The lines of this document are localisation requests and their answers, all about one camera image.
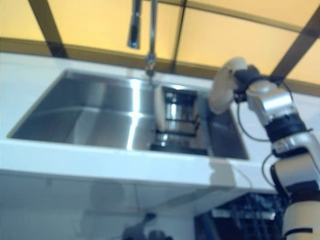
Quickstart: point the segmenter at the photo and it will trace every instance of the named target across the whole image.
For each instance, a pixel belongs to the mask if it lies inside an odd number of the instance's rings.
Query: double sink
[[[66,70],[9,137],[248,159],[231,112],[214,115],[209,110],[210,89],[155,85],[141,79]],[[163,94],[160,100],[155,100],[157,88]]]

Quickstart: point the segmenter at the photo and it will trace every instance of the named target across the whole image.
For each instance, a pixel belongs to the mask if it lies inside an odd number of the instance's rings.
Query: stainless steel sink
[[[207,103],[209,89],[192,91],[197,97],[195,104],[200,123],[196,134],[169,134],[170,140],[188,141],[189,144],[184,148],[175,145],[163,147],[163,143],[169,142],[159,142],[159,139],[168,139],[168,136],[157,130],[155,89],[148,82],[72,70],[65,71],[52,84],[9,137],[247,159],[231,113],[228,111],[220,116],[213,115]]]

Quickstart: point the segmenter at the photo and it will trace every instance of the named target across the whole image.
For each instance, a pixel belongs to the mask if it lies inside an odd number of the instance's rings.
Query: countertop
[[[113,65],[13,53],[0,54],[0,170],[43,175],[102,178],[124,181],[219,186],[255,192],[273,192],[261,174],[269,143],[243,137],[249,160],[163,152],[122,150],[7,138],[8,133],[48,86],[65,69],[96,74],[144,78],[144,71]],[[211,87],[194,77],[157,73],[164,83]],[[294,94],[302,119],[320,136],[320,98]],[[248,107],[241,118],[249,132],[265,136]],[[266,170],[273,162],[266,165]]]

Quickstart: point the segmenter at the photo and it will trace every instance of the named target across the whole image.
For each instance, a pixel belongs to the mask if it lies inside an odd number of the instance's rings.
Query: kitchen faucet
[[[149,52],[145,56],[146,68],[145,72],[149,76],[152,83],[152,77],[155,74],[156,54],[155,54],[155,38],[156,38],[156,19],[157,19],[157,0],[151,0],[151,16],[150,16],[150,45]],[[142,0],[133,0],[132,16],[129,30],[128,46],[133,49],[140,47],[140,15]]]

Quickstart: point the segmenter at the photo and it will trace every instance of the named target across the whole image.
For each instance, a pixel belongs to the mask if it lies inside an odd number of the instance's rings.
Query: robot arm
[[[216,74],[209,106],[221,114],[233,100],[248,102],[267,132],[272,153],[280,158],[270,172],[277,191],[291,199],[283,221],[284,239],[313,239],[314,234],[307,233],[320,231],[319,142],[300,119],[290,93],[240,57]]]

